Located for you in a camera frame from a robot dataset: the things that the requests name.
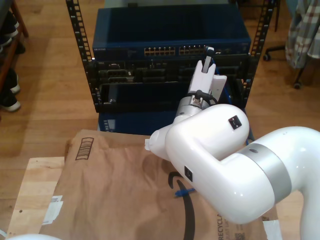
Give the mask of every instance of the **cable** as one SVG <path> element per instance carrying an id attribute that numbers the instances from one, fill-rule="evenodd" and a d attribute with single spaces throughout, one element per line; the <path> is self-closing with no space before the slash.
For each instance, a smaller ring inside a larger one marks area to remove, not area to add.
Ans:
<path id="1" fill-rule="evenodd" d="M 211 97 L 210 97 L 210 100 L 213 100 L 215 104 L 218 104 L 217 99 L 215 99 L 215 97 L 214 97 L 214 96 L 212 96 L 212 95 L 211 95 Z"/>

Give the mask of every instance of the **white sticker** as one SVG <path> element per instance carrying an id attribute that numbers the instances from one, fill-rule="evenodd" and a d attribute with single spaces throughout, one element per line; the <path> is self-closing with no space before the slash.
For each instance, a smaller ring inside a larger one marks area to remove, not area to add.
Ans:
<path id="1" fill-rule="evenodd" d="M 150 139 L 145 139 L 145 140 L 144 140 L 144 149 L 147 150 L 147 151 L 150 151 L 150 148 L 149 148 L 149 140 L 150 140 Z"/>
<path id="2" fill-rule="evenodd" d="M 51 202 L 54 203 L 54 202 L 60 202 L 62 199 L 62 195 L 61 196 L 52 196 L 51 198 Z"/>
<path id="3" fill-rule="evenodd" d="M 268 240 L 283 240 L 279 220 L 262 222 Z"/>
<path id="4" fill-rule="evenodd" d="M 53 221 L 58 217 L 62 204 L 64 203 L 61 201 L 62 196 L 53 196 L 51 198 L 51 202 L 49 204 L 48 210 L 46 211 L 44 220 L 42 225 L 52 224 Z"/>

